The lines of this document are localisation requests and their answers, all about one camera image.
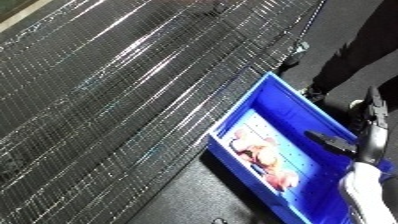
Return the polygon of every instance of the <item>leg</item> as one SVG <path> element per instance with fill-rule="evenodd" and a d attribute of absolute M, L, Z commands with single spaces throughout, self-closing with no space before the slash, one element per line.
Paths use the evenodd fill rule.
<path fill-rule="evenodd" d="M 388 111 L 398 109 L 398 75 L 383 83 L 378 89 L 381 97 L 387 102 Z"/>
<path fill-rule="evenodd" d="M 384 0 L 356 38 L 341 48 L 313 79 L 323 93 L 348 80 L 358 70 L 398 48 L 398 1 Z"/>

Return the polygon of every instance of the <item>black surface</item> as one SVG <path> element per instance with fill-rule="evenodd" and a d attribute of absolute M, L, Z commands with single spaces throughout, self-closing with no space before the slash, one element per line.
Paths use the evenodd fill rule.
<path fill-rule="evenodd" d="M 54 0 L 2 34 L 0 161 L 19 167 L 1 178 L 1 222 L 129 220 L 258 80 L 245 65 L 264 49 L 257 66 L 282 60 L 292 39 L 276 37 L 311 6 L 263 3 L 218 16 L 185 1 Z"/>
<path fill-rule="evenodd" d="M 296 89 L 310 84 L 323 63 L 355 36 L 356 31 L 380 2 L 328 1 L 304 38 L 310 44 L 309 52 L 298 66 L 283 73 L 282 77 Z M 348 104 L 355 99 L 364 98 L 369 85 L 378 85 L 396 75 L 397 60 L 398 52 L 395 52 L 364 68 L 331 92 L 322 109 L 345 124 Z M 397 123 L 398 114 L 393 112 L 389 117 L 390 141 L 386 158 L 395 164 L 398 164 Z M 230 224 L 280 223 L 247 189 L 235 183 L 236 179 L 227 171 L 220 171 L 220 166 L 208 153 L 204 153 L 186 167 L 130 224 L 206 224 L 216 217 L 222 217 Z"/>

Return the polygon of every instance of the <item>dark floor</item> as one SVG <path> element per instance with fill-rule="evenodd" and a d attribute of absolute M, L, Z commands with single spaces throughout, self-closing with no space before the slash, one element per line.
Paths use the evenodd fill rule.
<path fill-rule="evenodd" d="M 353 38 L 380 0 L 329 1 L 305 40 L 311 48 L 300 65 L 283 78 L 300 89 L 311 82 L 331 55 Z M 396 74 L 398 52 L 361 70 L 357 76 L 330 93 L 325 111 L 341 119 L 348 103 L 363 98 L 369 85 L 378 85 Z M 387 158 L 398 163 L 398 114 L 390 114 L 391 137 Z M 205 152 L 186 167 L 130 223 L 211 223 L 222 217 L 228 224 L 281 223 L 266 207 Z"/>

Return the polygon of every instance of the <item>metal grill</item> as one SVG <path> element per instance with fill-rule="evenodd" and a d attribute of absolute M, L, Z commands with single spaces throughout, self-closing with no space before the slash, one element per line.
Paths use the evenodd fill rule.
<path fill-rule="evenodd" d="M 126 222 L 314 4 L 54 0 L 0 44 L 0 220 Z"/>

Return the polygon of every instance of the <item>crate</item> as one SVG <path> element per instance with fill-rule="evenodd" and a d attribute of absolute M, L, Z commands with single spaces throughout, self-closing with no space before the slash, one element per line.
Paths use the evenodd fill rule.
<path fill-rule="evenodd" d="M 298 174 L 296 187 L 276 190 L 233 150 L 234 133 L 242 128 L 275 140 L 283 167 Z M 349 223 L 338 182 L 350 160 L 310 141 L 306 130 L 355 141 L 351 132 L 269 72 L 210 129 L 208 148 L 285 223 Z"/>

